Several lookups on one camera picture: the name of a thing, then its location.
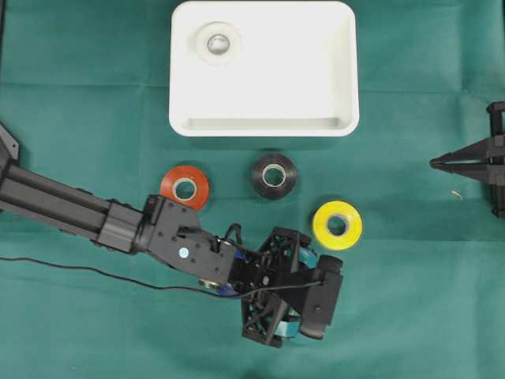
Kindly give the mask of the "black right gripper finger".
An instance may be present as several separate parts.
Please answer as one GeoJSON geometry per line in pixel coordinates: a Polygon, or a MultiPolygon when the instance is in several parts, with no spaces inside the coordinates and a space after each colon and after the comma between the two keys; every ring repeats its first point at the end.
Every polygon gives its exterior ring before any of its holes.
{"type": "Polygon", "coordinates": [[[504,135],[485,138],[476,143],[448,152],[430,160],[430,164],[443,164],[466,160],[491,159],[504,157],[504,135]]]}
{"type": "Polygon", "coordinates": [[[446,163],[432,159],[430,167],[450,174],[458,174],[475,179],[485,184],[491,184],[488,165],[486,163],[446,163]]]}

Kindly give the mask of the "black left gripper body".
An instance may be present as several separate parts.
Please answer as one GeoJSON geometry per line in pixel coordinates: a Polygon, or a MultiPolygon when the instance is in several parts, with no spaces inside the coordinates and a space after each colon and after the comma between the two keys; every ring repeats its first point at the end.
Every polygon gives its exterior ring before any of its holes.
{"type": "Polygon", "coordinates": [[[281,347],[298,334],[302,316],[285,297],[309,288],[316,254],[311,238],[275,227],[258,250],[234,241],[236,258],[230,285],[241,302],[242,336],[269,347],[281,347]]]}

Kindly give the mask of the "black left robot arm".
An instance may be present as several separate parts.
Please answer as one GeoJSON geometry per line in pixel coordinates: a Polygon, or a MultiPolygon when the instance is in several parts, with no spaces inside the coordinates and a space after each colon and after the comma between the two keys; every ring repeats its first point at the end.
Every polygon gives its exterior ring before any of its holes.
{"type": "Polygon", "coordinates": [[[2,210],[109,250],[146,253],[195,276],[214,296],[239,298],[242,333],[251,340],[280,346],[277,331],[284,321],[296,321],[298,331],[309,338],[324,336],[323,268],[302,261],[309,247],[303,234],[276,228],[259,250],[249,250],[237,224],[218,237],[201,227],[195,210],[178,201],[151,195],[137,210],[104,200],[22,168],[19,149],[3,129],[2,210]]]}

